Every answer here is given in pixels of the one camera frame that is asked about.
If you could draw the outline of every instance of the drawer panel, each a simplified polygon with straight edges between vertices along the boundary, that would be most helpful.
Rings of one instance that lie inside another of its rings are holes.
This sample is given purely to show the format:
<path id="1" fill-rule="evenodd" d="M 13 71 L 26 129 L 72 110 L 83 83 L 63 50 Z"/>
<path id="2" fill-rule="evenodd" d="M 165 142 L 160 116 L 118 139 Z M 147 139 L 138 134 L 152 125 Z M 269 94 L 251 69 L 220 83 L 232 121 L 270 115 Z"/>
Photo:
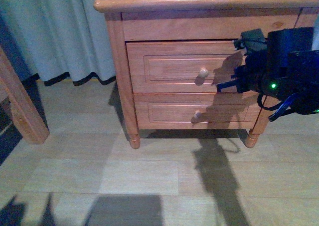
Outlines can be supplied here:
<path id="1" fill-rule="evenodd" d="M 140 129 L 252 128 L 257 94 L 134 94 Z"/>
<path id="2" fill-rule="evenodd" d="M 235 39 L 247 30 L 293 28 L 300 8 L 123 13 L 126 41 Z"/>
<path id="3" fill-rule="evenodd" d="M 244 64 L 230 41 L 130 42 L 127 50 L 134 93 L 217 92 L 215 84 Z M 203 69 L 206 78 L 199 76 Z"/>

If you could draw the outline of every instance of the curtain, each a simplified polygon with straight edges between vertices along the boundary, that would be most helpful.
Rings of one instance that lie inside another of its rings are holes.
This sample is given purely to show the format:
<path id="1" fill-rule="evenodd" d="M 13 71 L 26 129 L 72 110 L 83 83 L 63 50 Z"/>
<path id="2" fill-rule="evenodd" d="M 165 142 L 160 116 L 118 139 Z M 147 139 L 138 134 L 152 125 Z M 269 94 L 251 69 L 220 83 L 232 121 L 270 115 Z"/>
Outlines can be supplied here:
<path id="1" fill-rule="evenodd" d="M 31 74 L 48 81 L 69 72 L 79 81 L 115 75 L 102 14 L 94 0 L 0 0 L 0 12 Z"/>

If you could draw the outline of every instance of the wooden knob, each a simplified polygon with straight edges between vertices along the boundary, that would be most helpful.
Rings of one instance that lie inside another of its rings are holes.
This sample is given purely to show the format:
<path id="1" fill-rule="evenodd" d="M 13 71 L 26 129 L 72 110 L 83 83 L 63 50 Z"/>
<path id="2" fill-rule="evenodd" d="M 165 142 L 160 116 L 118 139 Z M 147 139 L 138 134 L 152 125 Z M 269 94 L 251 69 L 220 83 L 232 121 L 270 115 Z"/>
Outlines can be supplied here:
<path id="1" fill-rule="evenodd" d="M 209 71 L 206 68 L 203 67 L 199 70 L 198 76 L 200 78 L 206 78 L 208 75 L 209 75 Z"/>
<path id="2" fill-rule="evenodd" d="M 198 120 L 201 117 L 201 112 L 199 110 L 195 111 L 194 119 Z"/>

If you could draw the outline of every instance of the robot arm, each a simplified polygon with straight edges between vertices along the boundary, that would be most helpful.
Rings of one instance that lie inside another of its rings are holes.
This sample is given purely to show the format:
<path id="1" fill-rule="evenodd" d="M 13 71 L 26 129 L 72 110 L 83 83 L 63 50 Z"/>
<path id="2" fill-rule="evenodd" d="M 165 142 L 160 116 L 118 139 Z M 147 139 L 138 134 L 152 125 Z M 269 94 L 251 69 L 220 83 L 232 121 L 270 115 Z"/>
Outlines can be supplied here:
<path id="1" fill-rule="evenodd" d="M 313 27 L 273 31 L 268 41 L 260 29 L 243 32 L 234 46 L 246 50 L 246 64 L 235 68 L 233 81 L 217 84 L 218 92 L 234 85 L 238 93 L 258 92 L 261 108 L 277 110 L 270 121 L 291 113 L 319 113 L 319 50 L 312 50 L 313 36 Z M 264 107 L 264 95 L 281 102 Z"/>

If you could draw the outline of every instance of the wooden nightstand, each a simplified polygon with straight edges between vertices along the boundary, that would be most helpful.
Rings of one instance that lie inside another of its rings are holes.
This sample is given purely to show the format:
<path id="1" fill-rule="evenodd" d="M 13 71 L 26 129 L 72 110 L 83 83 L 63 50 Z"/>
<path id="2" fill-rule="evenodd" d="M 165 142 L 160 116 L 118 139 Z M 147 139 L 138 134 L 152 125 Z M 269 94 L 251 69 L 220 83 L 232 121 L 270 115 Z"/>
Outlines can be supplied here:
<path id="1" fill-rule="evenodd" d="M 105 14 L 132 148 L 139 129 L 250 129 L 253 147 L 271 114 L 257 94 L 217 93 L 244 63 L 243 31 L 313 26 L 319 0 L 96 0 Z M 268 97 L 265 105 L 274 105 Z"/>

